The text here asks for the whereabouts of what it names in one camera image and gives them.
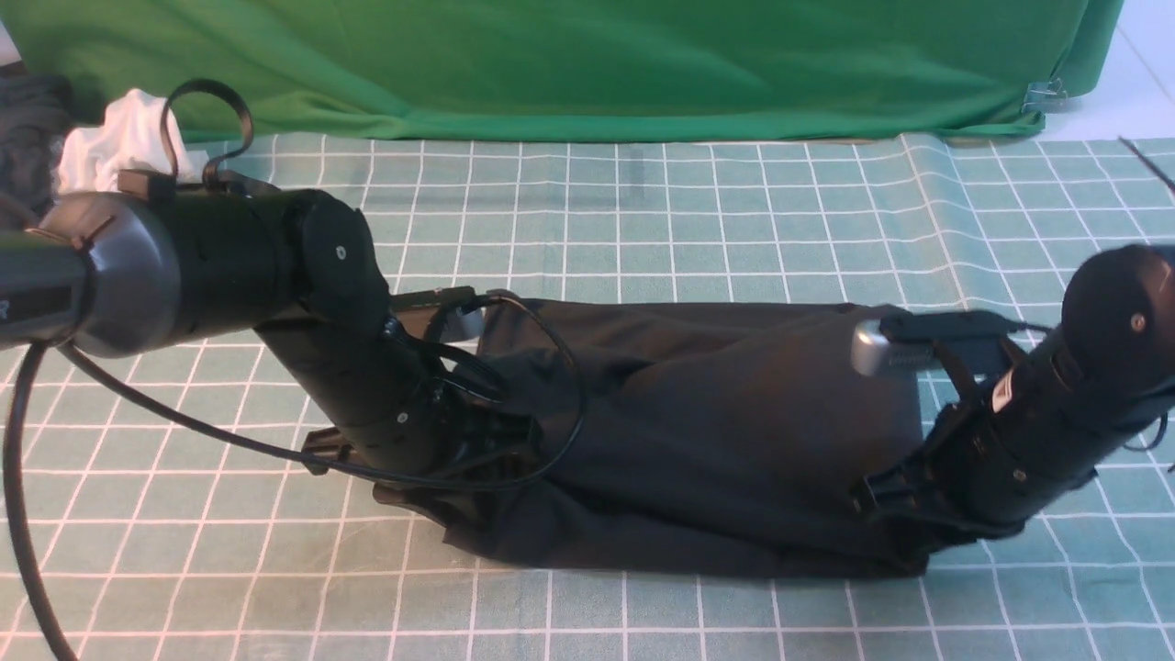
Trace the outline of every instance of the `white cloth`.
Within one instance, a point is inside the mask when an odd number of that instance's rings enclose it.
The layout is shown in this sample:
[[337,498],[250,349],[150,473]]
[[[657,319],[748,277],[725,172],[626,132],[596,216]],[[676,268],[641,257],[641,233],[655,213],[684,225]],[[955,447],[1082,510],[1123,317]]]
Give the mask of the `white cloth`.
[[[159,134],[164,101],[141,89],[132,89],[106,107],[102,126],[69,131],[58,164],[58,194],[116,190],[120,169],[170,173],[172,164],[167,162]],[[180,164],[180,181],[200,181],[208,153],[184,148],[174,113],[168,117],[168,129]]]

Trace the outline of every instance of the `green backdrop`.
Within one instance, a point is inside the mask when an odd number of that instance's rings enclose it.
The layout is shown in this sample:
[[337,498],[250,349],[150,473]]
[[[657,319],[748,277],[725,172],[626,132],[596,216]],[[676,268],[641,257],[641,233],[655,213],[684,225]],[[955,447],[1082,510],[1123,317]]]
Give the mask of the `green backdrop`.
[[[1093,88],[1122,0],[4,0],[33,72],[100,121],[193,76],[263,133],[525,141],[1022,135]],[[235,131],[215,101],[192,137]]]

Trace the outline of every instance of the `teal grid mat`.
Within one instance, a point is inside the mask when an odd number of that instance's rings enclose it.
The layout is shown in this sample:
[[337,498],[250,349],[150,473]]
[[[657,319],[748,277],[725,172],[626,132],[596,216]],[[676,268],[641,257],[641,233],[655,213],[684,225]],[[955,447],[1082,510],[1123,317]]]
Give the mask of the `teal grid mat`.
[[[1141,147],[1175,171],[1175,140]],[[1115,142],[283,135],[233,167],[362,207],[400,291],[852,299],[1052,323],[1086,257],[1175,241],[1171,195]],[[0,355],[7,383],[18,359]],[[249,335],[107,365],[264,441],[294,446],[325,425]],[[924,424],[952,397],[924,379]],[[940,555],[924,580],[736,584],[482,562],[361,484],[170,429],[60,359],[29,418],[33,532],[87,661],[1175,659],[1173,445],[1119,453],[1020,538]],[[0,548],[0,659],[48,659]]]

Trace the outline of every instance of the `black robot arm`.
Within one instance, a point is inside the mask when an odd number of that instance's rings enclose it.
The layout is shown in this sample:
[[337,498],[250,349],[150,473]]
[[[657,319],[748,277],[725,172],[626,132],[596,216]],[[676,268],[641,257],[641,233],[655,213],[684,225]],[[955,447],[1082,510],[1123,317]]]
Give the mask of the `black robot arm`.
[[853,487],[861,514],[895,522],[913,553],[1012,537],[1140,432],[1162,432],[1175,407],[1173,264],[1170,245],[1094,255],[1028,353],[1007,336],[1032,326],[986,311],[859,326],[858,372],[941,367],[959,393],[925,445]]
[[[372,480],[383,503],[410,506],[405,492],[428,480],[476,490],[538,467],[538,425],[490,406],[506,399],[502,380],[446,344],[476,336],[496,296],[392,295],[365,218],[327,193],[80,193],[0,236],[0,342],[122,358],[253,330],[334,425],[304,452],[417,480]],[[465,497],[454,506],[475,517]]]

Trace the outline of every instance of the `black fabric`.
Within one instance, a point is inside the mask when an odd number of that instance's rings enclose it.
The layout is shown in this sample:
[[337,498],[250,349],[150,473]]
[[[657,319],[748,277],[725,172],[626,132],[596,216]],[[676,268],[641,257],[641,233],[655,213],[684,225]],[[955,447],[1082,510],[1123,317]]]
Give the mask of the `black fabric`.
[[[530,301],[583,366],[583,433],[550,478],[485,494],[446,542],[501,562],[726,578],[919,575],[847,497],[922,443],[913,377],[866,379],[855,325],[894,308]],[[544,453],[573,423],[570,371],[524,315],[489,310],[478,355],[537,412]]]
[[[53,139],[74,126],[66,110],[69,92],[69,81],[58,75],[0,79],[0,193],[38,217],[53,205]],[[24,224],[12,214],[0,214],[0,228]]]

